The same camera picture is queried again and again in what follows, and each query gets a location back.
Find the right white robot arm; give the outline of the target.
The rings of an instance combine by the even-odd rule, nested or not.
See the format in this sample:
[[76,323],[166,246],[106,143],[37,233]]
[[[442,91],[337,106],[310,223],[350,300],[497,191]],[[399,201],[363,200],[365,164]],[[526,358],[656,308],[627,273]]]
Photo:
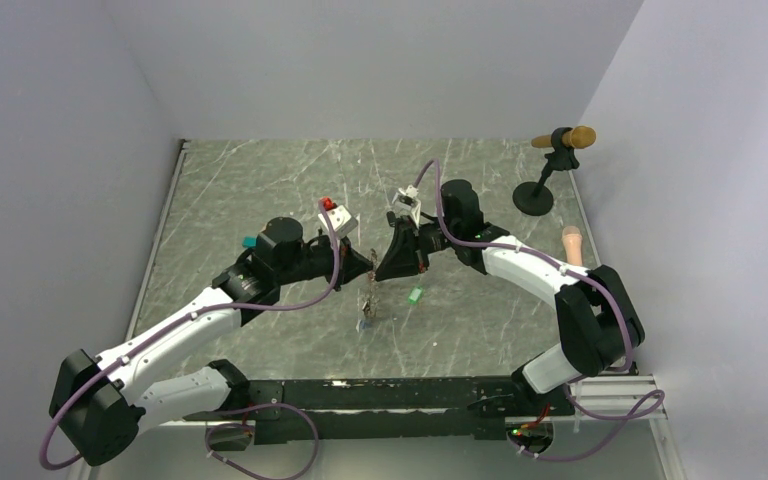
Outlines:
[[558,344],[516,370],[513,406],[532,416],[550,392],[580,377],[594,377],[628,357],[645,331],[613,268],[587,269],[557,260],[485,220],[477,193],[462,179],[445,182],[437,217],[421,211],[418,190],[397,191],[387,214],[390,246],[375,272],[378,281],[419,275],[430,255],[452,249],[464,265],[506,280],[553,307]]

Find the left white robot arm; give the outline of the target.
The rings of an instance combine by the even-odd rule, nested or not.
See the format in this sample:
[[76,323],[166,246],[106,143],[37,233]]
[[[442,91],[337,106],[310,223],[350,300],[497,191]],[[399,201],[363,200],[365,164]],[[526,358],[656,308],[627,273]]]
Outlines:
[[324,278],[333,292],[372,270],[349,239],[358,226],[354,215],[337,207],[318,218],[322,227],[309,241],[295,219],[269,220],[253,246],[176,313],[95,356],[82,349],[68,355],[59,367],[49,414],[78,458],[102,465],[140,434],[191,413],[239,417],[249,383],[229,361],[212,361],[172,380],[159,377],[201,345],[265,311],[281,310],[283,286]]

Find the green tagged key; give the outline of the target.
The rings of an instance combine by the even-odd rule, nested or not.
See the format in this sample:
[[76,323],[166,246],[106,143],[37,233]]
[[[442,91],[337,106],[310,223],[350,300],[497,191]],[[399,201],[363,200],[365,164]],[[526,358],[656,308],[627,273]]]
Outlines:
[[416,286],[410,291],[408,295],[408,302],[411,305],[416,305],[421,300],[422,296],[423,296],[423,289],[419,286]]

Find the round metal keyring disc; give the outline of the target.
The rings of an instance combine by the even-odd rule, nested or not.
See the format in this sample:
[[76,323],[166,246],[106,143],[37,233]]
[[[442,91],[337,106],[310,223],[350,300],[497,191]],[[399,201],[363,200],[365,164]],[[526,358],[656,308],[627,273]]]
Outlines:
[[372,269],[367,273],[367,286],[363,296],[363,304],[361,306],[362,318],[360,319],[365,320],[369,324],[369,327],[377,316],[379,302],[376,283],[378,253],[374,248],[370,249],[370,261],[372,263]]

